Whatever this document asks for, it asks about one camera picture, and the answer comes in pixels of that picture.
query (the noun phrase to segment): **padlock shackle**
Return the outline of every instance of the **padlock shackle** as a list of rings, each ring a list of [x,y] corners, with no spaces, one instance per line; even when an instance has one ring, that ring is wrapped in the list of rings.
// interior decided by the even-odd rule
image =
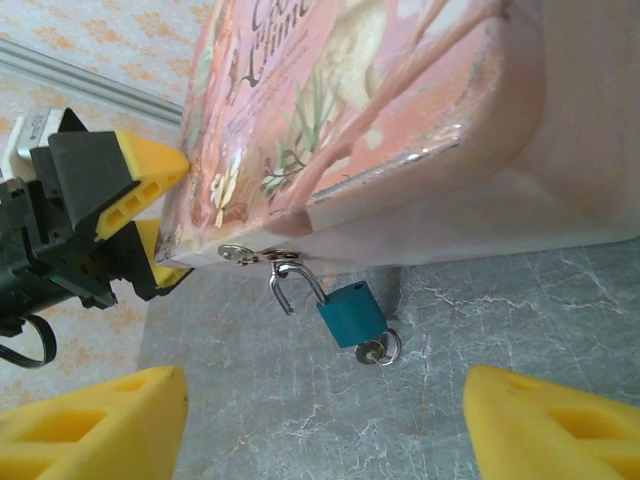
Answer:
[[[291,306],[289,300],[287,300],[287,297],[282,291],[282,288],[280,288],[279,283],[280,280],[286,278],[289,273],[297,273],[307,281],[307,283],[311,287],[311,290],[318,299],[318,303],[320,305],[326,305],[329,302],[327,294],[324,293],[324,290],[318,282],[318,279],[308,267],[298,262],[276,261],[273,262],[271,266],[271,278],[269,279],[269,286],[271,287],[271,291],[276,297],[276,300],[278,300],[278,303],[284,310],[284,313],[286,313],[287,315],[291,315],[294,313],[293,307]]]

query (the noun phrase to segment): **yellow rubber block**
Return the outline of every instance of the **yellow rubber block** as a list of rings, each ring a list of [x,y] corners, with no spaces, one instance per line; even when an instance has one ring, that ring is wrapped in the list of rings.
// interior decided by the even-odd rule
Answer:
[[[640,479],[640,409],[472,367],[464,414],[484,480]]]
[[[167,193],[189,171],[189,162],[180,150],[133,133],[114,133],[131,180],[139,184],[102,212],[96,226],[96,241],[114,235]]]
[[[187,418],[179,367],[158,367],[0,414],[0,479],[162,480]]]
[[[158,288],[167,288],[178,283],[187,273],[191,271],[190,268],[173,269],[168,267],[162,267],[155,261],[155,248],[156,240],[158,238],[158,231],[160,230],[159,219],[149,220],[136,220],[136,228],[144,247],[144,253],[147,256],[147,262],[149,268],[153,273],[153,278],[156,281]]]

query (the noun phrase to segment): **orange floral wallpaper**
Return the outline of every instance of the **orange floral wallpaper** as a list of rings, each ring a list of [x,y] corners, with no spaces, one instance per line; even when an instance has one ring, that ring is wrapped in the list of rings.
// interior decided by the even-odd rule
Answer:
[[[0,36],[182,105],[214,0],[0,0]]]
[[[132,111],[116,109],[70,90],[40,84],[0,68],[0,151],[16,116],[36,105],[70,106],[90,130],[121,128],[168,145],[177,142],[178,129]],[[157,207],[149,215],[159,213]],[[0,362],[0,410],[99,383],[136,369],[146,315],[146,303],[128,284],[114,290],[119,305],[106,311],[86,310],[76,299],[43,313],[58,337],[58,358],[41,370],[23,370]],[[0,338],[15,349],[40,355],[37,334]]]

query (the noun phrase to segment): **black strap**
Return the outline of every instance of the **black strap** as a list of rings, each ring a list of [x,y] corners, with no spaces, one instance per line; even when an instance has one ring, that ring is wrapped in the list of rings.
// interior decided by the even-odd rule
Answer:
[[[26,315],[20,317],[20,320],[29,322],[40,335],[42,340],[42,349],[44,350],[44,358],[42,360],[34,360],[29,357],[0,345],[0,358],[6,360],[9,363],[13,363],[22,368],[40,368],[46,364],[51,363],[56,358],[58,352],[58,344],[56,342],[56,336],[53,333],[51,326],[41,317],[37,315]]]

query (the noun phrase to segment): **blue padlock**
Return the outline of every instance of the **blue padlock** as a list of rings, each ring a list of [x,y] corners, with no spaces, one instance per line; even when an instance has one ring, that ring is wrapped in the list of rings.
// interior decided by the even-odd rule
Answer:
[[[293,308],[282,293],[279,279],[289,273],[297,273],[309,283],[318,298],[318,312],[340,348],[363,344],[388,331],[387,321],[367,282],[347,285],[327,295],[305,265],[275,262],[269,284],[287,315],[293,313]]]

